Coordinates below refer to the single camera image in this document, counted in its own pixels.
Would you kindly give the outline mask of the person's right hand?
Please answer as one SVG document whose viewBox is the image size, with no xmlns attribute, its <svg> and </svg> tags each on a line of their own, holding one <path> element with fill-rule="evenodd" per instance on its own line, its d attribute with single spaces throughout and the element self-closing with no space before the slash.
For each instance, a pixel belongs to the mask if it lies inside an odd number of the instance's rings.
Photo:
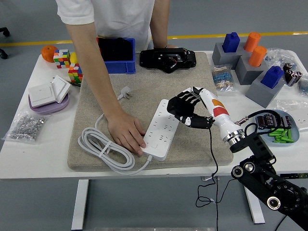
<svg viewBox="0 0 308 231">
<path fill-rule="evenodd" d="M 140 121 L 124 111 L 107 117 L 108 129 L 116 144 L 128 149 L 137 156 L 142 156 L 146 147 L 143 139 L 145 130 Z"/>
</svg>

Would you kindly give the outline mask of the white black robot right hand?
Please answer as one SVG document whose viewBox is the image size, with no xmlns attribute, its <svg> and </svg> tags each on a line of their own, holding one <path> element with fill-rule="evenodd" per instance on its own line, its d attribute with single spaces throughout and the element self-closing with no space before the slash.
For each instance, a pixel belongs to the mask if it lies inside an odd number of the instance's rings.
<svg viewBox="0 0 308 231">
<path fill-rule="evenodd" d="M 200 116 L 194 112 L 194 107 L 202 102 L 210 113 L 210 117 Z M 190 87 L 169 100 L 167 111 L 188 127 L 209 129 L 212 125 L 219 127 L 220 137 L 224 142 L 243 137 L 244 130 L 235 124 L 230 115 L 212 92 L 200 87 Z"/>
</svg>

